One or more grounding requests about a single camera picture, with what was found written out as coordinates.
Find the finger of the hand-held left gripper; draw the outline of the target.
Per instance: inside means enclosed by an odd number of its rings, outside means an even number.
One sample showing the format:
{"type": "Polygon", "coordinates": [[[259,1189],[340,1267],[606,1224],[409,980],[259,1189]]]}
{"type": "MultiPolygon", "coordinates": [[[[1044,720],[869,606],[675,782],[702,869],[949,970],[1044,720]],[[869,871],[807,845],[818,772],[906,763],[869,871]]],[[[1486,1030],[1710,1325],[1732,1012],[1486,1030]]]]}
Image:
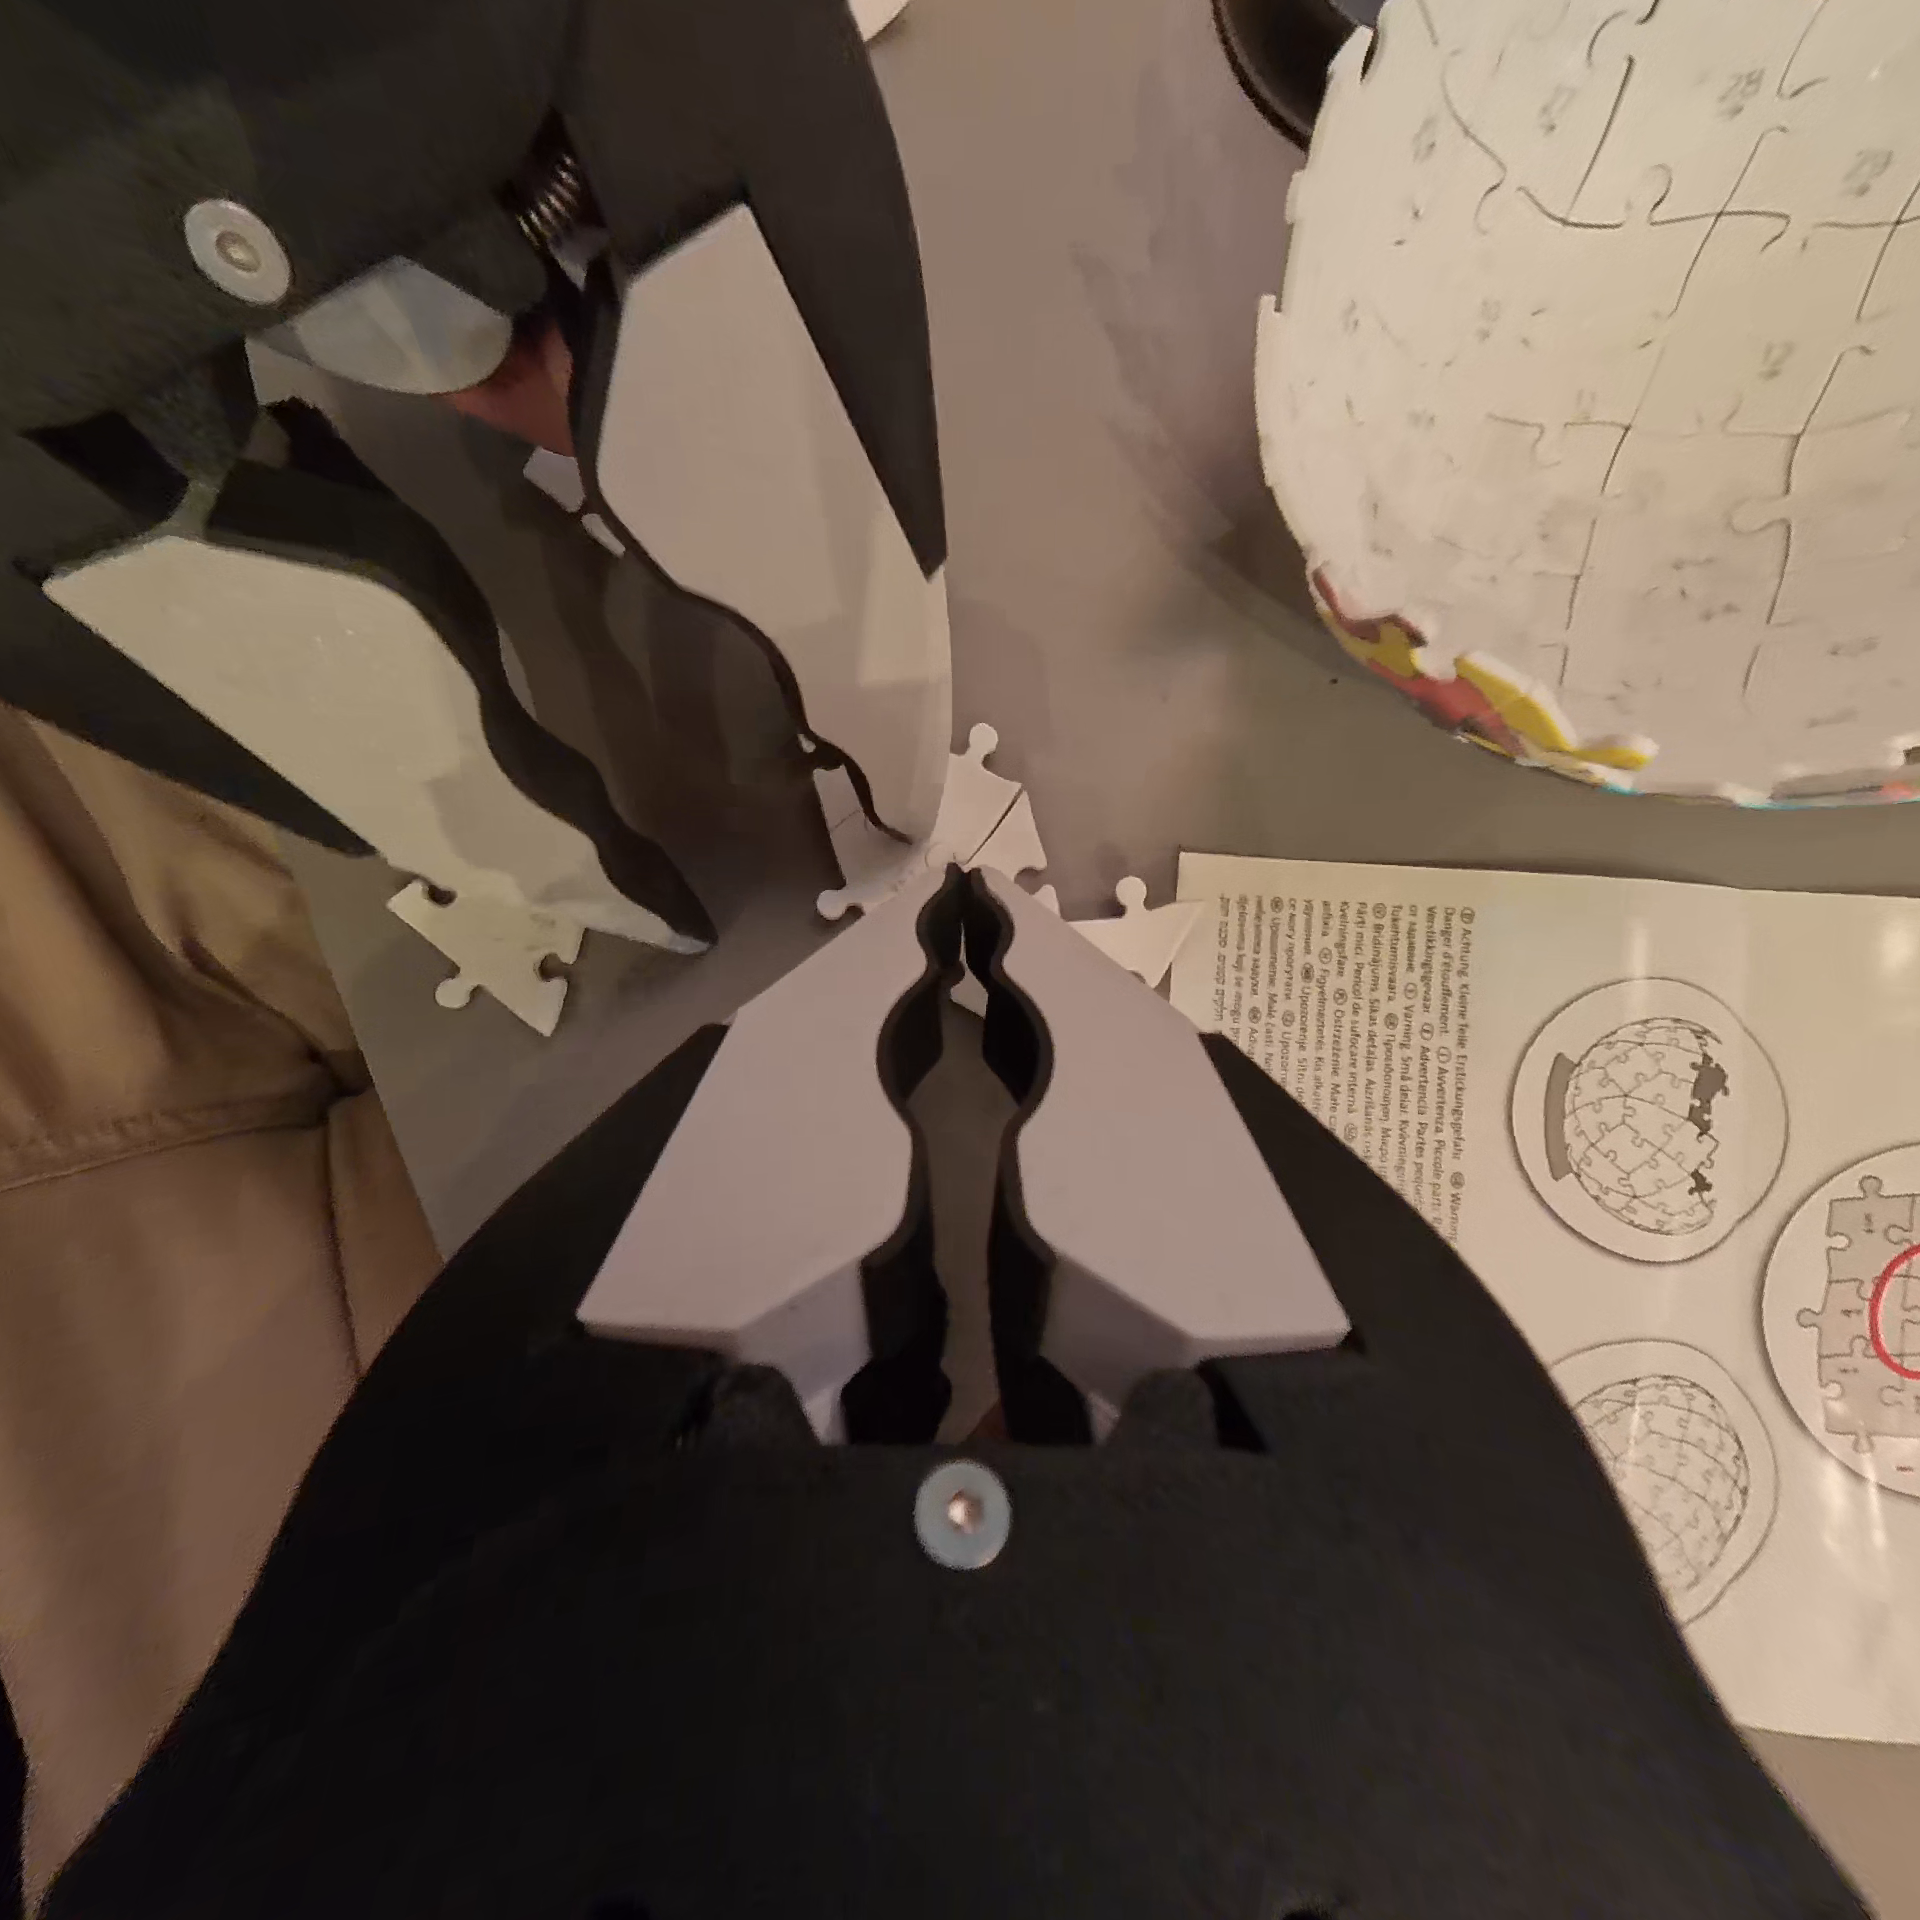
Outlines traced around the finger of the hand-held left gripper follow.
{"type": "Polygon", "coordinates": [[[590,259],[574,365],[587,510],[771,655],[873,829],[924,844],[947,787],[947,583],[924,569],[755,215],[639,272],[590,259]]]}
{"type": "Polygon", "coordinates": [[[41,593],[285,783],[449,899],[696,955],[708,909],[597,765],[515,694],[497,621],[441,535],[306,401],[278,460],[192,481],[164,520],[41,593]]]}

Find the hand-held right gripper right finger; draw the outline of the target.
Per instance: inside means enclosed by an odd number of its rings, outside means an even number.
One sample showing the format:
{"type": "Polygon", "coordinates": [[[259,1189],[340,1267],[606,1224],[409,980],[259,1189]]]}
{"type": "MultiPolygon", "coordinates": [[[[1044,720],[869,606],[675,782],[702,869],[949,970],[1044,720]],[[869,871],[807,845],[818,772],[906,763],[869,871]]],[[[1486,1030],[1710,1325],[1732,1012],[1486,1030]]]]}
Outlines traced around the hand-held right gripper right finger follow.
{"type": "Polygon", "coordinates": [[[1148,1375],[1348,1340],[1188,1018],[997,873],[969,875],[969,968],[1015,1106],[987,1254],[1013,1441],[1098,1441],[1148,1375]]]}

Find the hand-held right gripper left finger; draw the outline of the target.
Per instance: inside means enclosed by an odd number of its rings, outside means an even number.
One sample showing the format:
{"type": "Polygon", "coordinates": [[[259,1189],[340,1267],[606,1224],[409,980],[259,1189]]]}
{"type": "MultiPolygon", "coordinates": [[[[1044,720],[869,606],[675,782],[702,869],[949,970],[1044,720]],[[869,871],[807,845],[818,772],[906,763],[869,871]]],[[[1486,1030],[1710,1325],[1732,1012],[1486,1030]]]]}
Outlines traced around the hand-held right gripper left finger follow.
{"type": "Polygon", "coordinates": [[[929,1441],[952,1398],[927,1148],[963,877],[924,871],[752,998],[580,1302],[593,1335],[777,1369],[824,1441],[929,1441]]]}

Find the partly built puzzle ball shell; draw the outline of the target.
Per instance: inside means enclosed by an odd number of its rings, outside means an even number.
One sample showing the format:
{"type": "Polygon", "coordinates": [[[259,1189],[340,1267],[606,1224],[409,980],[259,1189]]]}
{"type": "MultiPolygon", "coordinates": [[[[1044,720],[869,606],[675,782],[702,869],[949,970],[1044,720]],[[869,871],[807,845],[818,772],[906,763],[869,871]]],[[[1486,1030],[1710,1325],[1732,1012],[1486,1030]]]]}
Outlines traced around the partly built puzzle ball shell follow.
{"type": "Polygon", "coordinates": [[[1259,306],[1343,650],[1621,796],[1915,802],[1915,4],[1381,4],[1259,306]]]}

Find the black puzzle ball stand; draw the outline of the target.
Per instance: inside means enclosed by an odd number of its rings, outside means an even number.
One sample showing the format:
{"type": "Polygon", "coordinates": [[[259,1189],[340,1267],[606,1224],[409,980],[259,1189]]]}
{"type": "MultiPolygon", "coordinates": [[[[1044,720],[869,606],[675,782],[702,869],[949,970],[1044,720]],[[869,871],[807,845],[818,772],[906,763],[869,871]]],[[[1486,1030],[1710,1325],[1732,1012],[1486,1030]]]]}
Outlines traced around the black puzzle ball stand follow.
{"type": "Polygon", "coordinates": [[[1245,99],[1308,150],[1330,64],[1357,21],[1335,3],[1212,3],[1212,24],[1245,99]]]}

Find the person's left hand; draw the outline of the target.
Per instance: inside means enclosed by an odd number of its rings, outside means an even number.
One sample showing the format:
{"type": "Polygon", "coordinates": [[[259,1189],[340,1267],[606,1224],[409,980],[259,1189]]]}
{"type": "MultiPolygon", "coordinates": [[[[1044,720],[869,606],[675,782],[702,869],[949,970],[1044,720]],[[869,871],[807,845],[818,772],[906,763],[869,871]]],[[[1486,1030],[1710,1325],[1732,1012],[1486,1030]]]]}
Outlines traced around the person's left hand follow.
{"type": "Polygon", "coordinates": [[[572,354],[556,320],[532,315],[488,378],[438,399],[515,443],[572,459],[569,386],[572,354]]]}

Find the white instruction leaflet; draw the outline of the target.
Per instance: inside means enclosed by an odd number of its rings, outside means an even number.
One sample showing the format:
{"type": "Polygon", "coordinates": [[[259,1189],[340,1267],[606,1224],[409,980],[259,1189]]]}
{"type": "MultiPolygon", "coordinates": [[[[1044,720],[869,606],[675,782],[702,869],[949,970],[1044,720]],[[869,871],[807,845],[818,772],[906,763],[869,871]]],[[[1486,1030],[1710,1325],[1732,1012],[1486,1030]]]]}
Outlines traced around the white instruction leaflet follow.
{"type": "Polygon", "coordinates": [[[1915,901],[1185,852],[1174,1003],[1572,1409],[1742,1722],[1917,1732],[1915,901]]]}

